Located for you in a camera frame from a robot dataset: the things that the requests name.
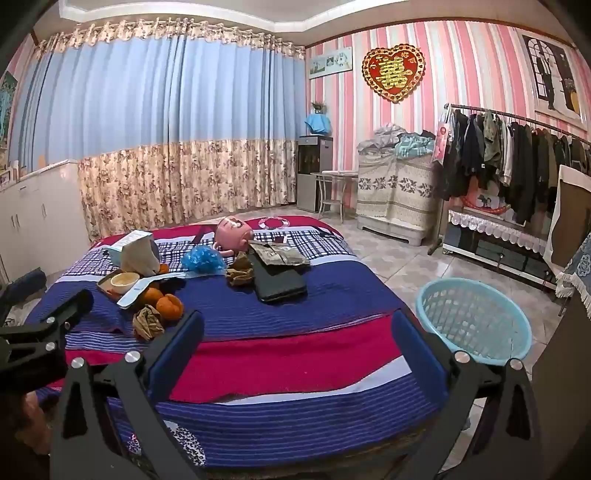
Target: ceiling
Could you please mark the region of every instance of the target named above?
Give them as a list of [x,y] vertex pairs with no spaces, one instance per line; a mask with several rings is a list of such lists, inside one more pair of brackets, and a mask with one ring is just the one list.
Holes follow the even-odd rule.
[[[374,2],[362,0],[364,4]],[[117,4],[131,4],[134,2],[125,2],[121,0],[70,0],[72,6],[84,10],[92,10],[101,7],[112,7]],[[167,0],[151,0],[150,3],[169,3]],[[291,0],[187,0],[184,2],[189,8],[200,10],[202,7],[217,7],[227,11],[242,12],[253,15],[272,22],[293,22],[307,20],[314,15],[326,12],[334,7],[344,4],[359,3],[354,0],[315,0],[309,1],[291,1]]]
[[310,45],[379,24],[427,18],[510,22],[571,41],[538,0],[59,0],[35,25],[42,40],[59,31],[106,21],[194,18],[266,31]]

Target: pink piggy bank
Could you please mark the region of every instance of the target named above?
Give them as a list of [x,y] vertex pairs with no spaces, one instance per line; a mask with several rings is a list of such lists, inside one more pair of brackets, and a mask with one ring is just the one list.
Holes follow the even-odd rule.
[[253,240],[255,234],[247,224],[234,216],[225,217],[217,226],[213,237],[213,247],[221,249],[223,257],[231,257],[240,251],[248,250],[248,241]]

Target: clothes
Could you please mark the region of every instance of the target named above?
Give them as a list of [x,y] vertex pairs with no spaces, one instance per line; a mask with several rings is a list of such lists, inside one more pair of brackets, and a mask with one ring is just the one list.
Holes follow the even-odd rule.
[[483,123],[485,144],[484,163],[498,168],[501,163],[501,145],[499,143],[499,130],[495,116],[490,112],[486,112]]
[[519,146],[521,144],[521,135],[524,135],[522,127],[517,122],[512,122],[510,126],[511,136],[513,138],[513,171],[511,183],[509,184],[508,194],[505,196],[507,203],[510,203],[514,211],[517,211],[517,202],[521,195],[521,189],[524,184],[524,165],[519,155]]
[[547,130],[543,131],[545,142],[548,145],[548,188],[558,186],[558,165],[554,150],[554,136]]
[[398,125],[386,124],[374,130],[374,137],[369,140],[363,140],[357,145],[357,152],[365,155],[370,151],[380,151],[385,153],[389,148],[394,148],[398,143],[399,135],[405,134],[406,130]]
[[512,197],[516,200],[516,204],[511,206],[515,211],[515,221],[522,224],[530,221],[534,214],[537,182],[531,128],[520,125],[519,130],[519,177],[515,185],[511,182],[511,188],[514,189]]
[[587,173],[587,157],[581,140],[573,138],[571,145],[570,166],[583,173]]
[[462,148],[462,167],[467,176],[474,175],[484,168],[484,134],[479,129],[476,114],[468,119],[468,128]]
[[502,176],[501,176],[501,182],[503,182],[504,185],[509,186],[511,184],[511,174],[512,174],[512,169],[513,169],[513,155],[514,155],[513,144],[514,144],[514,141],[513,141],[513,130],[511,130],[509,123],[504,122],[504,128],[505,128],[505,135],[503,135],[504,160],[503,160],[503,171],[502,171]]
[[496,176],[499,177],[502,175],[503,168],[505,167],[505,123],[501,120],[501,117],[498,116],[495,119],[496,123],[496,130],[499,133],[499,149],[501,151],[501,157],[499,159],[499,165],[496,169]]
[[443,165],[436,163],[437,183],[434,195],[443,200],[468,193],[469,178],[462,167],[462,148],[468,126],[468,117],[456,110],[450,119],[451,128],[448,137]]
[[554,156],[556,157],[556,169],[561,165],[566,165],[566,153],[564,152],[564,143],[556,135],[552,135],[554,141]]
[[396,158],[417,158],[433,153],[435,140],[419,134],[401,134],[394,147]]
[[550,135],[548,146],[551,152],[548,160],[550,166],[548,177],[548,212],[554,213],[556,193],[558,190],[558,169],[560,168],[561,162],[564,163],[564,150],[562,150],[562,144],[556,135]]
[[537,165],[535,196],[541,203],[548,200],[548,178],[550,175],[550,146],[544,132],[536,132]]
[[430,138],[431,140],[435,140],[435,134],[430,132],[429,130],[423,130],[421,132],[421,137]]
[[564,165],[566,165],[567,167],[570,167],[570,144],[569,144],[569,139],[566,137],[562,137],[560,139],[560,142],[562,143],[562,149],[564,150]]

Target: bed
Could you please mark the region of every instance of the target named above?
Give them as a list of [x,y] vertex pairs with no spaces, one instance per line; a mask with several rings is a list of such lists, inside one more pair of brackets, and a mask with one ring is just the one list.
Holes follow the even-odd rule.
[[[176,292],[186,310],[203,314],[204,341],[157,410],[189,456],[208,473],[247,471],[252,478],[350,458],[393,439],[415,441],[447,391],[443,369],[420,338],[400,330],[410,310],[331,226],[307,216],[248,223],[255,239],[283,236],[310,259],[308,295],[267,305],[252,290],[230,288],[222,275],[188,279]],[[154,231],[162,262],[182,271],[183,254],[195,243],[213,245],[214,228]],[[132,313],[96,287],[115,269],[105,246],[120,237],[89,250],[27,318],[42,321],[81,288],[92,292],[93,309],[67,335],[68,360],[113,362],[145,348],[133,337]],[[121,405],[112,400],[111,408],[122,440],[139,452]]]

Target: curtain valance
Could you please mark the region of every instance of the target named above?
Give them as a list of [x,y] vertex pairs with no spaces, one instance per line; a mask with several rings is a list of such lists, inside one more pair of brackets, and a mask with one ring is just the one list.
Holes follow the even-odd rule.
[[155,21],[138,20],[119,23],[107,22],[104,25],[92,24],[87,29],[75,29],[72,33],[58,33],[43,40],[35,49],[38,57],[48,51],[63,53],[68,48],[79,48],[84,44],[94,46],[97,42],[110,43],[113,40],[127,41],[136,38],[172,38],[186,35],[194,40],[204,38],[213,42],[237,43],[239,46],[251,48],[266,48],[288,57],[303,59],[306,53],[304,47],[295,46],[292,42],[284,42],[281,38],[267,33],[255,33],[252,30],[239,30],[238,27],[225,27],[223,24],[212,25],[207,21],[196,22],[194,19],[178,18],[172,20]]

